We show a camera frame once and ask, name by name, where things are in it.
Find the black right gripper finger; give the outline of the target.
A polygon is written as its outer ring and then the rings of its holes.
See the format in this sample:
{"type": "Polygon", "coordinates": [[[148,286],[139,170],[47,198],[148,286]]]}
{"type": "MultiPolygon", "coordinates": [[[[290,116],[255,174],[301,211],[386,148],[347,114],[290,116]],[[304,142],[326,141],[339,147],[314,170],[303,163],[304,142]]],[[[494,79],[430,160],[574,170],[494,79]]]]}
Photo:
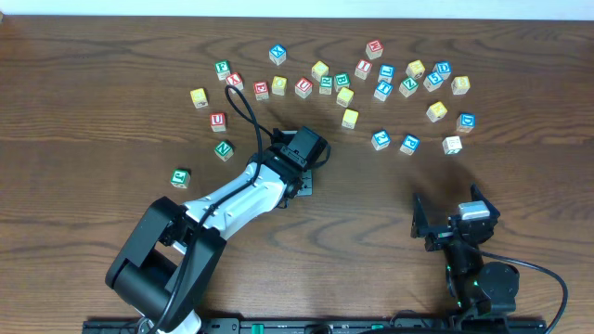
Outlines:
{"type": "Polygon", "coordinates": [[[475,183],[471,184],[470,192],[472,201],[481,201],[483,203],[487,203],[487,199],[484,197],[479,187],[475,183]]]}
{"type": "Polygon", "coordinates": [[[417,193],[413,194],[413,217],[411,224],[410,236],[412,238],[424,238],[429,231],[429,224],[425,211],[422,207],[420,196],[417,193]]]}

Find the blue 2 block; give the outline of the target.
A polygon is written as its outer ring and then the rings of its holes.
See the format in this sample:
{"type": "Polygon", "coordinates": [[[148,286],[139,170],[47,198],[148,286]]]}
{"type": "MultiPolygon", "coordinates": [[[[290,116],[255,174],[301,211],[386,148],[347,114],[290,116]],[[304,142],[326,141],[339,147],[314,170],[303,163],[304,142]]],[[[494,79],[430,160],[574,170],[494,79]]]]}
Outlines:
{"type": "Polygon", "coordinates": [[[385,130],[381,130],[371,137],[371,143],[375,150],[382,150],[390,145],[391,137],[385,130]]]}

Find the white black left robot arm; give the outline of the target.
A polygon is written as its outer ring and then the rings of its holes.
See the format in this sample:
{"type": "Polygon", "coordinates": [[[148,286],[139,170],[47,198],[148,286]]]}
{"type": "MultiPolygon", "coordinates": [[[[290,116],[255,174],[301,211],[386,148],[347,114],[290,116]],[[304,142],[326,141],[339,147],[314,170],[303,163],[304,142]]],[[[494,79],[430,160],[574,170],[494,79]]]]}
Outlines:
{"type": "Polygon", "coordinates": [[[254,155],[245,170],[201,199],[155,200],[108,269],[105,282],[152,333],[196,333],[194,310],[227,241],[257,216],[293,199],[316,163],[293,152],[254,155]]]}

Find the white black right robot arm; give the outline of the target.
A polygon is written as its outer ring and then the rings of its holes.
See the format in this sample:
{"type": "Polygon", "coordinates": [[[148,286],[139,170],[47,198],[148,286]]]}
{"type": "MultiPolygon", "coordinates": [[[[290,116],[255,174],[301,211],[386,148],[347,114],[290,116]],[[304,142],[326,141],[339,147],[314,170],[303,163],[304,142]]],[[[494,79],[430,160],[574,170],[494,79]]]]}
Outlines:
{"type": "Polygon", "coordinates": [[[519,271],[502,262],[484,262],[478,246],[494,235],[500,212],[472,185],[471,201],[460,203],[458,212],[444,225],[430,225],[420,196],[413,196],[411,236],[425,240],[425,250],[441,251],[446,259],[446,284],[458,303],[450,322],[502,318],[516,309],[519,271]]]}

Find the plain wooden block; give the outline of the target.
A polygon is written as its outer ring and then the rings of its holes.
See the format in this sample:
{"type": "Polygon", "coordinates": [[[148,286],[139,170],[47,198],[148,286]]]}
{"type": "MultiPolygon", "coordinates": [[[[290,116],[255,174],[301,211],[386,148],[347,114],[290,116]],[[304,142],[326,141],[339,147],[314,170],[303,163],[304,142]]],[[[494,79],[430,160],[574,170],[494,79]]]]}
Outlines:
{"type": "Polygon", "coordinates": [[[446,137],[442,142],[442,147],[446,155],[457,154],[462,150],[462,143],[459,136],[446,137]]]}

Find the blue D block lower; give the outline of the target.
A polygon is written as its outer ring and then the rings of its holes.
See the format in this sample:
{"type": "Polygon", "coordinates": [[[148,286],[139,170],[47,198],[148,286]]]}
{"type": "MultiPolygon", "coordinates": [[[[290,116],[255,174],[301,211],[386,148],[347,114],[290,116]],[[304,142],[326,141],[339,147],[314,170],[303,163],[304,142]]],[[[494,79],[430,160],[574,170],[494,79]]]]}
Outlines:
{"type": "Polygon", "coordinates": [[[456,131],[460,133],[471,132],[476,125],[476,118],[471,113],[460,113],[457,119],[456,131]]]}

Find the blue d block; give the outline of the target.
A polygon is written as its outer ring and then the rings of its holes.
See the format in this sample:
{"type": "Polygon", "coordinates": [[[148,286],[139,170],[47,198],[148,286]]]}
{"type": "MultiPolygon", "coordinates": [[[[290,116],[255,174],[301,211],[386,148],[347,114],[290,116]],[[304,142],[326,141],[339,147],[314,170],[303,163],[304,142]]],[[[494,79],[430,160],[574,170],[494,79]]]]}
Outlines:
{"type": "Polygon", "coordinates": [[[437,73],[443,80],[446,80],[452,73],[451,65],[448,61],[436,62],[433,72],[437,73]]]}
{"type": "Polygon", "coordinates": [[[476,125],[476,118],[471,113],[460,113],[457,119],[456,131],[460,133],[471,132],[476,125]]]}

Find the blue P block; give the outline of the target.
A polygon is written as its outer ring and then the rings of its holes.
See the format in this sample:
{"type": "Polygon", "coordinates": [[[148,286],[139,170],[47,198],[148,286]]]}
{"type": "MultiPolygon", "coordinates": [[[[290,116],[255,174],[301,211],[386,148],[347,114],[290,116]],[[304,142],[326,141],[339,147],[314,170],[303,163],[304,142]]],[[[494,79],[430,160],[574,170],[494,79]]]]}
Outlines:
{"type": "Polygon", "coordinates": [[[400,147],[400,151],[407,155],[412,155],[417,150],[419,144],[420,140],[417,137],[414,135],[406,135],[400,147]]]}

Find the yellow block lower middle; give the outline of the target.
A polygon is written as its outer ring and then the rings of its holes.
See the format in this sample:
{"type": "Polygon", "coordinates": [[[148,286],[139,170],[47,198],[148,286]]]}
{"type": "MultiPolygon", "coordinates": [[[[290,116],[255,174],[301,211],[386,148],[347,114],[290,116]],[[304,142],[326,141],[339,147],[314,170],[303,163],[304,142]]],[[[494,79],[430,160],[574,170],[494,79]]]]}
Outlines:
{"type": "Polygon", "coordinates": [[[342,117],[342,127],[354,129],[359,113],[353,109],[346,109],[342,117]]]}

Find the green N block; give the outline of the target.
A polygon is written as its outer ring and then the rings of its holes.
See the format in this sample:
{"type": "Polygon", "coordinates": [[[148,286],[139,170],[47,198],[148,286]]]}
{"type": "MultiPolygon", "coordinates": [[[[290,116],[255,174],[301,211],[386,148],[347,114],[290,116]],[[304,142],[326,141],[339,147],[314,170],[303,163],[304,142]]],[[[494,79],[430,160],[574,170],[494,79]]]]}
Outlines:
{"type": "Polygon", "coordinates": [[[234,155],[234,148],[224,140],[214,148],[214,152],[222,161],[228,161],[234,155]]]}

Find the yellow block right middle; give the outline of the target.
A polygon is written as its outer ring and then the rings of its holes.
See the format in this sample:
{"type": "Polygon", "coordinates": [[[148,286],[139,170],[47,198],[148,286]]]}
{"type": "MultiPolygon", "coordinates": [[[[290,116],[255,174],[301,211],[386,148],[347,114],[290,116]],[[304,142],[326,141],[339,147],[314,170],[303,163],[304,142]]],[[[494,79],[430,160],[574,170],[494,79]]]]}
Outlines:
{"type": "Polygon", "coordinates": [[[426,111],[426,116],[431,122],[440,121],[446,116],[446,114],[447,108],[441,101],[431,104],[426,111]]]}

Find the red u block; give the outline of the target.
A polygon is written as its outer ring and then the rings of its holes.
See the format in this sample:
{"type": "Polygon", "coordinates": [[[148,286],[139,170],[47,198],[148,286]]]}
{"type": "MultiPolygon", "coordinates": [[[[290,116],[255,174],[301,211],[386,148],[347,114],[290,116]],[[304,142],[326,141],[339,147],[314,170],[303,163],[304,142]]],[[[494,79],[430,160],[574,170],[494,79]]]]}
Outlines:
{"type": "Polygon", "coordinates": [[[226,115],[222,112],[212,113],[209,116],[210,125],[214,132],[225,132],[226,131],[226,115]]]}
{"type": "Polygon", "coordinates": [[[307,98],[312,93],[312,90],[313,83],[305,77],[299,79],[295,84],[295,94],[300,98],[307,98]]]}

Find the yellow block below B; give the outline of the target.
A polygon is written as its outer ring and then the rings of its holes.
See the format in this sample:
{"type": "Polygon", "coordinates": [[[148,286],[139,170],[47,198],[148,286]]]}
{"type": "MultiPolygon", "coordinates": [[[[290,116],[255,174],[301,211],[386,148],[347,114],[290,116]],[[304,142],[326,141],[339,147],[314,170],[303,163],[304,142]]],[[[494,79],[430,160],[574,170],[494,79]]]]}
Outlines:
{"type": "Polygon", "coordinates": [[[342,87],[338,92],[336,102],[338,105],[348,108],[354,98],[354,91],[347,88],[342,87]]]}

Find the red E block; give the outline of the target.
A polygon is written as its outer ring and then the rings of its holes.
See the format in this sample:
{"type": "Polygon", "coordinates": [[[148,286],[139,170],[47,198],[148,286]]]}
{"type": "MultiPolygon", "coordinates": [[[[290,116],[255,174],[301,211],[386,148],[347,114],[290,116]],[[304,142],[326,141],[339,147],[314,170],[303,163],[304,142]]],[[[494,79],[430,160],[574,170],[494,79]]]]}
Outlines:
{"type": "Polygon", "coordinates": [[[269,98],[269,88],[266,81],[254,82],[253,90],[257,100],[267,100],[269,98]]]}

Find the yellow block near left gripper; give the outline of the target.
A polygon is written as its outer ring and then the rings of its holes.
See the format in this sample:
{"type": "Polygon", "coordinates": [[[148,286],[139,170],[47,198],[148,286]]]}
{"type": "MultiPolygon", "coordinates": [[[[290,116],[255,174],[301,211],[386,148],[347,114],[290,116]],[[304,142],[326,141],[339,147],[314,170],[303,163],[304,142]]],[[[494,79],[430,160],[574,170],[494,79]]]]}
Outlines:
{"type": "Polygon", "coordinates": [[[274,95],[284,96],[287,89],[287,82],[288,80],[285,77],[275,76],[271,84],[272,93],[274,95]]]}

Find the green R block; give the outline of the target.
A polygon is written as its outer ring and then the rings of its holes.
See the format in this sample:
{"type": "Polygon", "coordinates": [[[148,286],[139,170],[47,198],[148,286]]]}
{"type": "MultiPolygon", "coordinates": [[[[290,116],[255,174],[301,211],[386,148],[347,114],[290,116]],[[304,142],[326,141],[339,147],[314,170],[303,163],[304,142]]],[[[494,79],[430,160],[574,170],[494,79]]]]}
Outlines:
{"type": "Polygon", "coordinates": [[[319,94],[331,95],[333,87],[333,80],[331,76],[321,76],[319,81],[319,94]]]}

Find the red U block left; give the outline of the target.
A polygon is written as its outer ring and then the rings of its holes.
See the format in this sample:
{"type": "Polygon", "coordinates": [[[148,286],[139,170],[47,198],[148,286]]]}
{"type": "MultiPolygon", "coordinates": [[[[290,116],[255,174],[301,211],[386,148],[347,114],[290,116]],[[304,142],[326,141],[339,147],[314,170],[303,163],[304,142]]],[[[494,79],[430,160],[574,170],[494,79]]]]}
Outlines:
{"type": "Polygon", "coordinates": [[[210,125],[214,132],[225,132],[226,131],[226,115],[222,112],[212,113],[209,116],[210,125]]]}

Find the yellow block far right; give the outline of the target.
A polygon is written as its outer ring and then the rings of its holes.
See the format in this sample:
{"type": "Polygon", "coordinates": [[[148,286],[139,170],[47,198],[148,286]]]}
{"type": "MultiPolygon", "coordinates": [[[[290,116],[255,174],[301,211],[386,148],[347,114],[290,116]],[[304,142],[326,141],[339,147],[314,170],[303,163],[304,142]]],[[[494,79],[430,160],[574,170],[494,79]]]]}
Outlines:
{"type": "Polygon", "coordinates": [[[451,89],[454,96],[465,95],[471,88],[468,76],[457,76],[452,80],[451,89]]]}

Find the green B block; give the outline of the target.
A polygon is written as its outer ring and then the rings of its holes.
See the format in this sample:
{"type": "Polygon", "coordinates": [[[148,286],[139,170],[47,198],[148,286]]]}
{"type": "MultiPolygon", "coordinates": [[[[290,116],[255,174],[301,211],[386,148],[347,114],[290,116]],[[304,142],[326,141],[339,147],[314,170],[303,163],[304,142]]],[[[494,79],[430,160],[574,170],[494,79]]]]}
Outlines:
{"type": "Polygon", "coordinates": [[[343,87],[350,86],[350,79],[347,72],[341,72],[333,76],[333,87],[336,92],[339,92],[343,87]]]}

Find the yellow block top middle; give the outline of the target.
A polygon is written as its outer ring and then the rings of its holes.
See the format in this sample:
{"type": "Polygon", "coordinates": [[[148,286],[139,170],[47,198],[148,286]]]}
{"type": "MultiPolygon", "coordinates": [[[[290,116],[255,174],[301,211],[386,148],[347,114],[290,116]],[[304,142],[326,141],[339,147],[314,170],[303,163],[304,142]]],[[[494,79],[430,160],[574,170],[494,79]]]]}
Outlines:
{"type": "Polygon", "coordinates": [[[317,63],[314,64],[312,67],[312,77],[317,80],[318,82],[321,81],[323,76],[327,76],[329,73],[329,66],[324,63],[323,61],[319,60],[317,63]]]}

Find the green F block lower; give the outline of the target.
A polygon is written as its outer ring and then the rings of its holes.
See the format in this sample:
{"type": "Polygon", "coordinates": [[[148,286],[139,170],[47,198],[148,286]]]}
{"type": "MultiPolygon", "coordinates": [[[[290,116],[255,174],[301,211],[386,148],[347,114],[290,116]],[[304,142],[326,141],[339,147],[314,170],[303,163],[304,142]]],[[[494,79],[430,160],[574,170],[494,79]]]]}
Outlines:
{"type": "Polygon", "coordinates": [[[188,188],[190,180],[191,180],[191,175],[190,175],[189,171],[175,169],[172,173],[170,183],[174,187],[188,188]]]}

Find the green f block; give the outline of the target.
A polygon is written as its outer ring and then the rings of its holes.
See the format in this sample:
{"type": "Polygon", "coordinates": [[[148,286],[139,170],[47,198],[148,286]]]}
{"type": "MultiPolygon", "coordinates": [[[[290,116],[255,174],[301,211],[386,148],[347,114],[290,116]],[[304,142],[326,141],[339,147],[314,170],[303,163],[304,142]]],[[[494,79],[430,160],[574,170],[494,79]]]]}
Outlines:
{"type": "Polygon", "coordinates": [[[225,80],[231,74],[229,62],[226,59],[215,62],[214,67],[219,81],[225,80]]]}
{"type": "Polygon", "coordinates": [[[190,180],[191,180],[191,175],[190,175],[189,171],[175,169],[172,173],[170,183],[174,187],[188,188],[190,180]]]}

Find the blue S block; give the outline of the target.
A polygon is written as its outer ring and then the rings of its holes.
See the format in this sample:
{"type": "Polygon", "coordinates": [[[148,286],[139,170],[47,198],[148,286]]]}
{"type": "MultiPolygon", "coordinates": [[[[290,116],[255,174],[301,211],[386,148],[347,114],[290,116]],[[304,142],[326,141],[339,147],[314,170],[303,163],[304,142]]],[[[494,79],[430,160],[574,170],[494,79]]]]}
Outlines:
{"type": "Polygon", "coordinates": [[[426,90],[428,92],[432,92],[436,89],[438,89],[444,82],[444,79],[442,78],[442,76],[437,73],[437,72],[431,72],[429,73],[424,81],[423,81],[423,86],[426,88],[426,90]]]}

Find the blue T block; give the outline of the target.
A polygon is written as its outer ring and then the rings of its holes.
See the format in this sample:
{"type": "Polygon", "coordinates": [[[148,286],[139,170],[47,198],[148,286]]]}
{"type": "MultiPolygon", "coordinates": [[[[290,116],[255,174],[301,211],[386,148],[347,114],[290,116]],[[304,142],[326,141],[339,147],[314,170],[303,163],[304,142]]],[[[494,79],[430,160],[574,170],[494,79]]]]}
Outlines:
{"type": "Polygon", "coordinates": [[[386,81],[379,81],[374,91],[374,97],[379,101],[385,102],[388,96],[392,93],[394,87],[386,81]]]}

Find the red X block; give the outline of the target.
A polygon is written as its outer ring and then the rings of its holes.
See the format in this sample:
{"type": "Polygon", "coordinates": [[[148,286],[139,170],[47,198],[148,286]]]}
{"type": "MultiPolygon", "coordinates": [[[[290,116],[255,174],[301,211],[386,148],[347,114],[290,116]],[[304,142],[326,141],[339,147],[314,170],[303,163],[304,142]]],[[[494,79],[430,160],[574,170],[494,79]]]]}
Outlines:
{"type": "Polygon", "coordinates": [[[226,83],[228,85],[235,86],[239,91],[241,91],[244,88],[243,79],[237,72],[230,73],[226,77],[226,83]]]}

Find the green Z block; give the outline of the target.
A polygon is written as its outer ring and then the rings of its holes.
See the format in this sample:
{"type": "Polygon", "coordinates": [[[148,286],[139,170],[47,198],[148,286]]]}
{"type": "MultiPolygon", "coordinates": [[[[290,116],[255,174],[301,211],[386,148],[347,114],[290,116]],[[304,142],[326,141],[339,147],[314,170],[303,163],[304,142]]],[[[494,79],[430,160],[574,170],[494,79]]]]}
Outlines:
{"type": "Polygon", "coordinates": [[[399,86],[399,92],[404,97],[409,97],[414,94],[419,87],[419,84],[413,78],[407,77],[399,86]]]}

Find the blue D block upper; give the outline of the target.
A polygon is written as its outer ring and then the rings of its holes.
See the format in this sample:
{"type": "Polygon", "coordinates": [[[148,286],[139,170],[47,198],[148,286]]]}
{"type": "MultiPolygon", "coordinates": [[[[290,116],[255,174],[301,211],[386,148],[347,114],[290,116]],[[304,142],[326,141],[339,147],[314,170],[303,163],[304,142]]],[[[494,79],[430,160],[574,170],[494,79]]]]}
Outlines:
{"type": "Polygon", "coordinates": [[[443,80],[446,80],[452,73],[451,65],[448,61],[436,62],[433,72],[437,73],[443,80]]]}

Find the red I block upper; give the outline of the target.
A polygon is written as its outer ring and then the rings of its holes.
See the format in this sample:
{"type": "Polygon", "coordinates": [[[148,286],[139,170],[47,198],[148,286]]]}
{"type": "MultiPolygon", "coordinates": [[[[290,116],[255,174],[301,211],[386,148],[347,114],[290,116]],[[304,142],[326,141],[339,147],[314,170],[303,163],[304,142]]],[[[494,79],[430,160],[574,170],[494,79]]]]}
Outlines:
{"type": "Polygon", "coordinates": [[[366,80],[371,72],[372,64],[369,61],[360,59],[355,67],[355,76],[366,80]]]}

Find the blue X block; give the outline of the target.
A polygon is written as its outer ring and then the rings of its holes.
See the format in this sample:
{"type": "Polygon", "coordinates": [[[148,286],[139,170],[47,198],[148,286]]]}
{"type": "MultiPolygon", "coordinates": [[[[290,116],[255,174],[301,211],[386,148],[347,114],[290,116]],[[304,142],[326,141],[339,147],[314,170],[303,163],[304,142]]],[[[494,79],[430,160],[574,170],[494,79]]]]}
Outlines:
{"type": "Polygon", "coordinates": [[[269,50],[270,60],[277,66],[287,59],[287,50],[282,45],[274,45],[269,50]]]}

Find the yellow block far left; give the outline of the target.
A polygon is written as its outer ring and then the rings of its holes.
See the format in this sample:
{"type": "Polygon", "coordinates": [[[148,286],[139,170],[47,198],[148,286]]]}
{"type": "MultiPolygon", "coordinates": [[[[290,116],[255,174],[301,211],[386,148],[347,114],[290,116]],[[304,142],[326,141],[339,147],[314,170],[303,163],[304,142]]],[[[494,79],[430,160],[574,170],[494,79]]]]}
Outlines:
{"type": "Polygon", "coordinates": [[[196,109],[208,106],[208,97],[203,88],[198,88],[190,92],[190,97],[196,109]]]}

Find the yellow block upper right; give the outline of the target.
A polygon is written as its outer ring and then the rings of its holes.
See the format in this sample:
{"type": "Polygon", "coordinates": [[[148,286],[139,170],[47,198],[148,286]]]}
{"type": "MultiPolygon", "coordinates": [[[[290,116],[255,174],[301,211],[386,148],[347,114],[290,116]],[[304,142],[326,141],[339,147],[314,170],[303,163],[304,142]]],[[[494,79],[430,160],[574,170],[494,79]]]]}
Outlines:
{"type": "Polygon", "coordinates": [[[409,78],[418,80],[423,76],[424,72],[425,67],[419,59],[414,60],[407,65],[406,74],[409,78]]]}

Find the blue L block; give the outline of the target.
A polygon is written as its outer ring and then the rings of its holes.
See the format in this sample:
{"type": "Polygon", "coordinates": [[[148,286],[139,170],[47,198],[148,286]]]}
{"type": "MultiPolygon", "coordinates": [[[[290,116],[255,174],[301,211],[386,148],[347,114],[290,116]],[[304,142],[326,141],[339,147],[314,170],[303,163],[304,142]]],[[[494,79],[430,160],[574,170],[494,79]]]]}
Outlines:
{"type": "Polygon", "coordinates": [[[389,84],[392,81],[392,79],[394,78],[394,74],[395,74],[394,66],[388,65],[388,64],[381,64],[380,69],[379,69],[378,81],[386,82],[389,84]]]}

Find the green F block upper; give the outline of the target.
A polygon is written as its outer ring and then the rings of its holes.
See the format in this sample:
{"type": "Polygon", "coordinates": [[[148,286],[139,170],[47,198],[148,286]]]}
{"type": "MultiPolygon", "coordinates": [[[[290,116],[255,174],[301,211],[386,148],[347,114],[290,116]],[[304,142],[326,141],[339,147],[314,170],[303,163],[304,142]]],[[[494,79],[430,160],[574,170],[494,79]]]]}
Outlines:
{"type": "Polygon", "coordinates": [[[226,59],[215,62],[214,67],[219,81],[225,80],[231,74],[229,62],[226,59]]]}

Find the red H block top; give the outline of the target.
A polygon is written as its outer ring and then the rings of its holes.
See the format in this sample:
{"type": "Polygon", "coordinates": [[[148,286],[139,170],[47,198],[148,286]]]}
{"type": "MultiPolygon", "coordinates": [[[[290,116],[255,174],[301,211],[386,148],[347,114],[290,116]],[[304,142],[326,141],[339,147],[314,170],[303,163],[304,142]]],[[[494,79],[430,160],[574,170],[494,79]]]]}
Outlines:
{"type": "Polygon", "coordinates": [[[366,55],[372,60],[380,58],[384,50],[384,46],[380,40],[373,40],[366,44],[366,55]]]}

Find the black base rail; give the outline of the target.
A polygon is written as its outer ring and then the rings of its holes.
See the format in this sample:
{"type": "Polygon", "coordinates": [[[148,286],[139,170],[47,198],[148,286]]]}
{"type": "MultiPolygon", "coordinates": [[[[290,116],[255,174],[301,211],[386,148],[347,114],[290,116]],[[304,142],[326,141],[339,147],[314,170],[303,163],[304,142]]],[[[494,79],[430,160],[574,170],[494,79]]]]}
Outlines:
{"type": "MultiPolygon", "coordinates": [[[[474,320],[462,325],[463,331],[472,333],[544,333],[547,325],[542,320],[474,320]]],[[[199,329],[203,334],[350,334],[379,331],[380,333],[445,333],[451,331],[447,321],[420,318],[414,315],[398,316],[394,320],[239,320],[237,318],[204,319],[199,329]]],[[[82,325],[83,334],[147,333],[147,324],[134,320],[91,320],[82,325]]]]}

